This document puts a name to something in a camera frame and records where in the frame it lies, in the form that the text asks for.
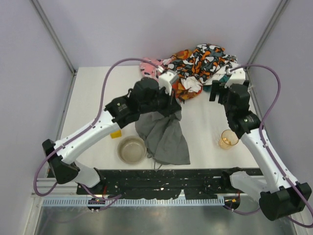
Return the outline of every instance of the bowl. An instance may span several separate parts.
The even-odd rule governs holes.
[[[125,163],[136,164],[144,159],[147,152],[145,142],[137,136],[128,136],[117,146],[117,154]]]

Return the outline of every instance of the white wall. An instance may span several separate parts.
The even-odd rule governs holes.
[[[247,62],[279,0],[40,0],[73,65],[211,43]]]
[[[312,9],[311,0],[291,1],[255,63],[271,66],[282,83],[266,122],[269,137],[287,167],[313,188]],[[276,94],[275,79],[264,69],[252,69],[252,80],[264,114]]]
[[[29,1],[2,1],[0,22],[0,234],[19,235],[71,75]]]

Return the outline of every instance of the colorful fabric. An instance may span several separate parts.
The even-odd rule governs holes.
[[[224,50],[223,47],[212,44],[201,44],[193,51],[182,50],[169,59],[150,61],[156,61],[163,68],[177,72],[179,80],[173,84],[173,89],[176,97],[185,101],[200,94],[203,85],[212,84],[213,79],[220,79],[228,68],[237,65],[236,57],[224,54]],[[159,75],[153,66],[146,63],[140,64],[140,71],[143,76],[154,79]]]

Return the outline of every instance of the tabletop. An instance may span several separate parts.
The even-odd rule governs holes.
[[[103,80],[109,68],[79,68],[61,138],[65,138],[96,117]],[[119,66],[113,69],[107,81],[104,105],[118,96],[126,95],[128,89],[133,88],[141,77],[138,66]],[[230,150],[219,147],[221,133],[229,127],[223,105],[217,101],[209,102],[209,96],[209,93],[203,91],[199,96],[181,104],[180,125],[188,144],[191,164],[163,165],[161,169],[258,167],[252,154],[241,141]],[[119,159],[117,145],[126,136],[138,136],[134,123],[122,129],[122,137],[112,139],[106,136],[82,153],[77,161],[97,169],[153,169],[152,159],[145,158],[137,164],[126,164]]]

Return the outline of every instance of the white vent strip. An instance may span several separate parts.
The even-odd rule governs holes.
[[[92,206],[88,204],[91,199],[77,199],[77,197],[68,197],[60,199],[55,197],[46,197],[43,202],[43,207],[86,207]],[[120,199],[117,200],[113,207],[151,207],[151,206],[223,206],[224,197],[219,196],[218,199],[199,199],[199,200],[186,200],[184,197],[169,200],[156,200],[156,199]]]

